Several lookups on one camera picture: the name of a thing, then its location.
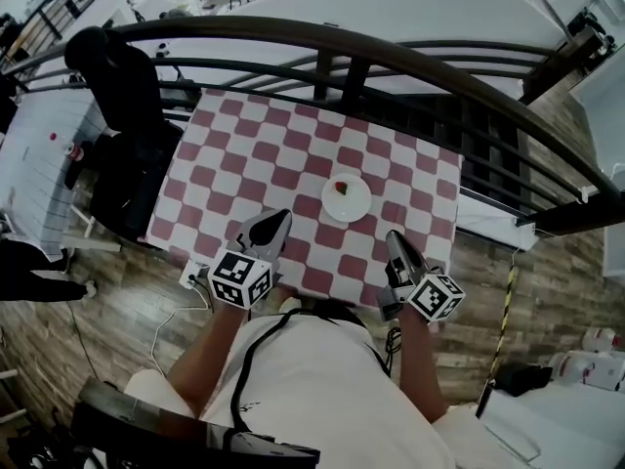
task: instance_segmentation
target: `red and white tablecloth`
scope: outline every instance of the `red and white tablecloth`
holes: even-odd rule
[[[300,291],[375,305],[386,282],[387,232],[399,230],[433,265],[449,267],[461,158],[412,136],[275,99],[209,90],[160,190],[149,243],[210,264],[240,224],[288,208],[293,227],[282,282]],[[344,224],[321,206],[335,174],[359,175],[373,204]]]

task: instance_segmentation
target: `strawberry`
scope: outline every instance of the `strawberry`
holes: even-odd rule
[[[341,181],[338,181],[334,185],[334,189],[340,194],[342,194],[343,196],[345,196],[348,192],[348,185],[346,183],[342,183]]]

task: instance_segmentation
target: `white table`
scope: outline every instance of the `white table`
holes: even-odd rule
[[[64,185],[71,160],[63,151],[71,143],[95,141],[105,128],[88,90],[28,94],[0,149],[0,208],[51,261],[61,259],[62,245],[86,246],[65,234],[73,191]]]

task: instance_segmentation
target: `bottle with red cap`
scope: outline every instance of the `bottle with red cap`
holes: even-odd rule
[[[593,353],[608,353],[620,344],[620,336],[611,328],[589,328],[582,340],[582,349]]]

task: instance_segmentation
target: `desk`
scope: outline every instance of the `desk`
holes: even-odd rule
[[[62,257],[73,198],[63,183],[71,163],[63,150],[95,141],[105,127],[91,91],[28,94],[0,149],[0,208],[51,261]]]
[[[375,305],[387,283],[387,232],[397,229],[449,266],[461,158],[331,111],[206,91],[178,146],[148,228],[155,246],[210,264],[240,224],[288,208],[293,227],[282,282],[321,297]],[[369,213],[344,224],[321,206],[335,174],[362,177]]]

